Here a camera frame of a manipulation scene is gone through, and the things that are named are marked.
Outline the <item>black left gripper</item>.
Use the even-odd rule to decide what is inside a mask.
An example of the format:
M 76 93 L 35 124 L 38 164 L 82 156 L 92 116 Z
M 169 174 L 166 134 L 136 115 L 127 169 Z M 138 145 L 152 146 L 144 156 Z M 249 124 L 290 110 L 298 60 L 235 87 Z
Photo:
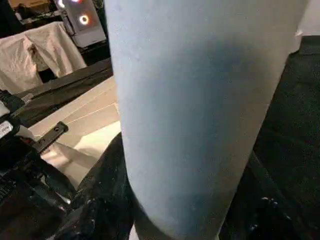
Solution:
M 34 143 L 26 134 L 19 133 L 23 127 L 16 111 L 24 101 L 7 90 L 0 91 L 0 199 L 8 198 L 17 185 L 22 184 L 34 193 L 41 185 L 34 173 L 32 157 L 38 158 L 69 128 L 59 121 L 43 137 Z

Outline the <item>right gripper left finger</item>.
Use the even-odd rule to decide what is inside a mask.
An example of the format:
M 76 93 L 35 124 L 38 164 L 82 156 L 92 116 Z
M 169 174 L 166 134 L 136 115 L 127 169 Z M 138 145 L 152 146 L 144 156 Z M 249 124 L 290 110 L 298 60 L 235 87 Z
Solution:
M 108 144 L 77 188 L 75 240 L 127 240 L 134 223 L 122 134 Z

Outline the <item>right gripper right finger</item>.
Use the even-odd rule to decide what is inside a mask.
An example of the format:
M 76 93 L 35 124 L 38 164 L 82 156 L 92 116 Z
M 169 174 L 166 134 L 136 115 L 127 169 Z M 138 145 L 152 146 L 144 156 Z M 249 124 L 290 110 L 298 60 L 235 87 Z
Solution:
M 300 204 L 280 189 L 253 152 L 222 224 L 221 240 L 318 240 Z

